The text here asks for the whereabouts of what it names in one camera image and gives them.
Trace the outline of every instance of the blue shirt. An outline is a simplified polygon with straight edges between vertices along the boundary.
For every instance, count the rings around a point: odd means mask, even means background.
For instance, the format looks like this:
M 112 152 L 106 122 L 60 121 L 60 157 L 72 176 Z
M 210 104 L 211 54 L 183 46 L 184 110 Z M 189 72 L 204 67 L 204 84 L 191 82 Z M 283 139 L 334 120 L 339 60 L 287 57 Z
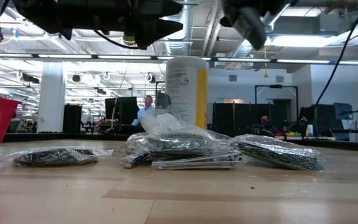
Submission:
M 137 112 L 137 119 L 134 120 L 134 122 L 132 122 L 132 126 L 137 126 L 140 124 L 140 120 L 143 118 L 144 114 L 146 113 L 146 111 L 148 110 L 153 110 L 154 107 L 153 106 L 149 106 L 148 108 L 142 108 Z

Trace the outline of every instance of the small bottle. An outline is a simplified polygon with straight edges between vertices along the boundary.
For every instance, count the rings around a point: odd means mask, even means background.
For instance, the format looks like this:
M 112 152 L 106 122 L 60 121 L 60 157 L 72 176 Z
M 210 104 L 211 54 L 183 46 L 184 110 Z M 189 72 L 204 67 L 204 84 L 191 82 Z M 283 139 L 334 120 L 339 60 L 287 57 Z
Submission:
M 308 124 L 308 129 L 306 130 L 306 136 L 313 136 L 313 125 L 312 124 Z

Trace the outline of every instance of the man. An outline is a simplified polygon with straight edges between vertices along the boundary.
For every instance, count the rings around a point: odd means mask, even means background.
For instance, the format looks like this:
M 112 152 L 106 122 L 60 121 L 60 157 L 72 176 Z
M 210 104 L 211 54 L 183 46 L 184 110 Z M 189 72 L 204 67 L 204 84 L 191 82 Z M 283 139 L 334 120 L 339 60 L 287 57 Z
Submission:
M 269 125 L 270 124 L 269 117 L 266 114 L 263 114 L 262 116 L 260 116 L 260 123 L 263 125 Z
M 144 116 L 146 111 L 154 109 L 154 107 L 152 106 L 152 103 L 153 103 L 153 98 L 151 96 L 147 95 L 144 98 L 144 108 L 140 109 L 137 112 L 137 119 L 135 119 L 134 122 L 132 122 L 132 126 L 138 126 L 140 124 L 140 120 L 142 119 L 142 117 Z
M 267 130 L 273 134 L 278 132 L 277 128 L 270 123 L 269 117 L 266 114 L 261 115 L 259 119 L 262 130 Z

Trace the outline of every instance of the plastic bag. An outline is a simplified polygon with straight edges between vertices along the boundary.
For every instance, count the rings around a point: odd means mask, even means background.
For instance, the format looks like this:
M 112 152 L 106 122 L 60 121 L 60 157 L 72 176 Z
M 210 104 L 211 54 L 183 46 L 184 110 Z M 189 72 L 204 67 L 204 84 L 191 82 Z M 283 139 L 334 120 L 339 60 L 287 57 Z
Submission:
M 13 161 L 17 166 L 73 166 L 97 162 L 99 156 L 111 153 L 112 150 L 78 146 L 38 147 L 1 157 L 0 161 Z
M 168 162 L 174 164 L 178 161 L 181 164 L 181 169 L 191 169 L 193 164 L 188 164 L 185 167 L 184 159 L 191 159 L 193 161 L 213 162 L 217 164 L 215 167 L 221 169 L 221 163 L 230 162 L 232 167 L 239 161 L 240 157 L 232 157 L 233 154 L 239 155 L 241 152 L 230 144 L 221 141 L 213 141 L 205 135 L 187 133 L 184 129 L 176 132 L 172 131 L 166 134 L 136 134 L 131 136 L 125 148 L 123 149 L 127 155 L 121 162 L 121 165 L 126 168 L 135 167 L 137 164 L 144 161 L 158 160 L 160 163 Z M 230 160 L 217 160 L 215 156 L 230 157 Z M 203 163 L 199 166 L 206 166 L 209 168 L 211 164 Z
M 245 155 L 292 169 L 322 172 L 324 155 L 316 150 L 266 136 L 246 134 L 227 140 Z
M 213 146 L 218 151 L 212 151 L 207 156 L 194 157 L 191 159 L 156 159 L 152 167 L 160 170 L 179 169 L 231 169 L 239 162 L 247 163 L 249 158 L 230 145 L 216 142 Z

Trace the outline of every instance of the table surface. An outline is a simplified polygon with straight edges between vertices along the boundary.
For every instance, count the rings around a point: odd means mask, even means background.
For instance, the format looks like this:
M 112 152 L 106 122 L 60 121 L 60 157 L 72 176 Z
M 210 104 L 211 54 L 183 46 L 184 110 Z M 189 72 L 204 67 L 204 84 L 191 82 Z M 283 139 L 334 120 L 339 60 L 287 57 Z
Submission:
M 117 149 L 114 141 L 2 144 L 0 155 L 38 146 Z M 121 156 L 76 167 L 0 162 L 0 223 L 357 223 L 358 152 L 321 149 L 324 174 L 260 161 L 233 170 L 119 167 Z

